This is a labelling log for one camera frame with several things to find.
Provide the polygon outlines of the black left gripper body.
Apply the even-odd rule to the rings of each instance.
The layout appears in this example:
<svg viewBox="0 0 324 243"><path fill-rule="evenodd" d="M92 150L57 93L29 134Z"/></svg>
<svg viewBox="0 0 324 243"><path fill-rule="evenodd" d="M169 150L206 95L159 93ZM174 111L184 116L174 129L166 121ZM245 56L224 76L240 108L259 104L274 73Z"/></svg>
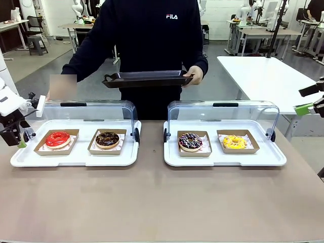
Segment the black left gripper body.
<svg viewBox="0 0 324 243"><path fill-rule="evenodd" d="M7 116L1 115L1 124L3 128L1 132L21 132L21 128L30 128L29 123L25 120L25 115L16 109Z"/></svg>

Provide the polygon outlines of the person's left hand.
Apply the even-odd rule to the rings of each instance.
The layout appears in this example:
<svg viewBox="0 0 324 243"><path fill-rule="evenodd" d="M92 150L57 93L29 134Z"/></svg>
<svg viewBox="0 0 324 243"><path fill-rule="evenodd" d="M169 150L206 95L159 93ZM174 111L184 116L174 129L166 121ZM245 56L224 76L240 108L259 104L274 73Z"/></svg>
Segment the person's left hand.
<svg viewBox="0 0 324 243"><path fill-rule="evenodd" d="M196 65L190 67L188 72L183 75L184 77L191 77L192 80L187 84L184 85L183 87L189 87L189 86L196 86L199 85L204 77L204 73L202 69Z"/></svg>

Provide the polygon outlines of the person's right hand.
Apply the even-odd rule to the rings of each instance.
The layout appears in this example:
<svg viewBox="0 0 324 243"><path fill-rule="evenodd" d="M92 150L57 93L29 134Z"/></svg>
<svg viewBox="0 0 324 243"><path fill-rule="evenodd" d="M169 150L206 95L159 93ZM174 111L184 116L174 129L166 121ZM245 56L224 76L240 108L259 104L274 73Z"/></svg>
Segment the person's right hand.
<svg viewBox="0 0 324 243"><path fill-rule="evenodd" d="M77 78L74 74L53 74L47 100L70 100L76 97Z"/></svg>

